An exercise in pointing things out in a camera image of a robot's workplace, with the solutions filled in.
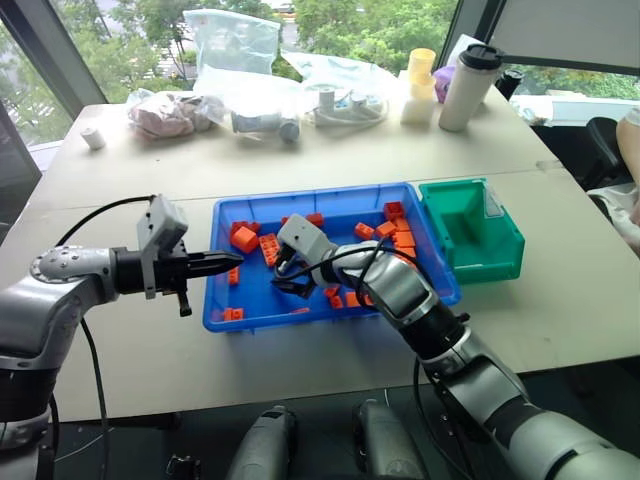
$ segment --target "floor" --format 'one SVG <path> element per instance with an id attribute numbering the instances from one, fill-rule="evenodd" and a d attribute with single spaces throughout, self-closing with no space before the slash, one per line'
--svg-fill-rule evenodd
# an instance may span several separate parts
<path id="1" fill-rule="evenodd" d="M 524 382 L 540 407 L 570 415 L 619 448 L 640 456 L 640 358 L 527 375 Z M 430 387 L 423 387 L 422 392 L 439 441 L 456 461 L 464 464 L 462 448 L 478 480 L 513 478 L 493 446 L 464 439 L 459 442 L 449 435 L 451 429 L 457 429 L 442 419 L 444 412 Z M 277 402 L 296 413 L 300 426 L 298 453 L 290 469 L 292 478 L 358 473 L 351 442 L 351 410 L 368 398 L 387 401 L 385 391 L 376 390 Z M 457 478 L 420 429 L 410 388 L 388 389 L 386 398 L 414 436 L 432 480 Z M 172 454 L 200 459 L 204 479 L 223 479 L 245 431 L 272 405 L 185 412 L 180 427 L 173 431 L 116 426 L 110 434 L 109 479 L 168 478 L 165 467 Z M 100 440 L 76 454 L 61 457 L 99 435 L 97 426 L 63 425 L 56 480 L 98 478 Z"/>

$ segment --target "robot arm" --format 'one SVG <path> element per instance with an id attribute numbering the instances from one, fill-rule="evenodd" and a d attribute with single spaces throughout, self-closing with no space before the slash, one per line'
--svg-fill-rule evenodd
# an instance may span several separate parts
<path id="1" fill-rule="evenodd" d="M 299 257 L 311 273 L 304 289 L 276 279 L 284 291 L 309 295 L 314 285 L 359 284 L 376 242 L 340 246 L 299 215 L 278 233 L 282 245 L 276 273 Z M 370 250 L 361 251 L 364 247 Z M 378 252 L 361 288 L 416 352 L 439 398 L 476 436 L 492 439 L 523 480 L 635 480 L 640 461 L 577 422 L 531 404 L 517 375 L 438 298 L 427 280 L 395 255 Z"/>
<path id="2" fill-rule="evenodd" d="M 225 252 L 187 253 L 186 230 L 182 212 L 158 195 L 138 223 L 140 250 L 57 247 L 0 292 L 0 478 L 52 477 L 38 442 L 47 431 L 58 371 L 90 308 L 119 294 L 176 293 L 180 315 L 190 315 L 187 279 L 242 263 Z"/>

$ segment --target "white thermos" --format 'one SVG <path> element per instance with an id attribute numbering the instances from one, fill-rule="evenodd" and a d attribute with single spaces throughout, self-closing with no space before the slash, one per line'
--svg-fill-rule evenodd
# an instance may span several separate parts
<path id="1" fill-rule="evenodd" d="M 440 114 L 440 128 L 457 132 L 467 125 L 498 76 L 502 56 L 501 50 L 481 44 L 469 45 L 460 54 Z"/>

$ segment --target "white cylinder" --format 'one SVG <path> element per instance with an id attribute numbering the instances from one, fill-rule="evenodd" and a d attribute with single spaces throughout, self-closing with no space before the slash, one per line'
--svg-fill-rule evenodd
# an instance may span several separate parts
<path id="1" fill-rule="evenodd" d="M 467 49 L 467 52 L 474 47 L 479 46 L 472 45 Z M 467 125 L 489 88 L 493 85 L 499 70 L 499 65 L 492 65 L 490 69 L 469 66 L 470 62 L 465 63 L 463 58 L 467 52 L 463 52 L 458 57 L 456 71 L 451 85 L 449 85 L 447 98 L 438 122 L 440 128 L 452 132 L 460 131 Z"/>
<path id="2" fill-rule="evenodd" d="M 80 132 L 80 135 L 91 150 L 100 150 L 105 146 L 104 138 L 96 128 L 85 128 Z"/>
<path id="3" fill-rule="evenodd" d="M 333 88 L 323 88 L 318 92 L 318 109 L 322 113 L 333 113 L 336 101 L 336 91 Z"/>

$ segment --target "clear plastic bag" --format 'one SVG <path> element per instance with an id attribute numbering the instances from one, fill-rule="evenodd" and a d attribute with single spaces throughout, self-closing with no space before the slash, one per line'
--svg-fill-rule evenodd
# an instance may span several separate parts
<path id="1" fill-rule="evenodd" d="M 198 74 L 205 65 L 271 74 L 278 55 L 280 24 L 224 10 L 186 10 L 194 32 Z"/>
<path id="2" fill-rule="evenodd" d="M 205 66 L 193 91 L 203 99 L 202 113 L 234 133 L 260 140 L 280 138 L 285 143 L 298 140 L 298 82 Z"/>
<path id="3" fill-rule="evenodd" d="M 140 88 L 129 94 L 127 115 L 136 133 L 147 139 L 178 137 L 211 126 L 193 92 L 158 92 Z"/>
<path id="4" fill-rule="evenodd" d="M 398 89 L 391 73 L 372 63 L 302 52 L 282 52 L 302 75 L 300 109 L 322 126 L 366 126 L 384 120 Z"/>

